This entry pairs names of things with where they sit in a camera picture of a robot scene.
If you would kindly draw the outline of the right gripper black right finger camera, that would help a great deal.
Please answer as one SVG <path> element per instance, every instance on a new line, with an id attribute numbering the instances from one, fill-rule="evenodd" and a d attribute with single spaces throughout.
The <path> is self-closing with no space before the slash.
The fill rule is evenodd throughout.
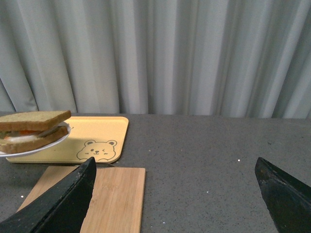
<path id="1" fill-rule="evenodd" d="M 311 188 L 259 157 L 255 175 L 262 198 L 280 233 L 311 231 Z"/>

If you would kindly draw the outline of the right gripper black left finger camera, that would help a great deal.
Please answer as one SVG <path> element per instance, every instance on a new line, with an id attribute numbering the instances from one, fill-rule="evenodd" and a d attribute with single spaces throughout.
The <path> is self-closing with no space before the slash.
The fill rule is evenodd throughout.
<path id="1" fill-rule="evenodd" d="M 96 178 L 89 158 L 29 205 L 1 222 L 2 233 L 78 233 L 86 217 Z"/>

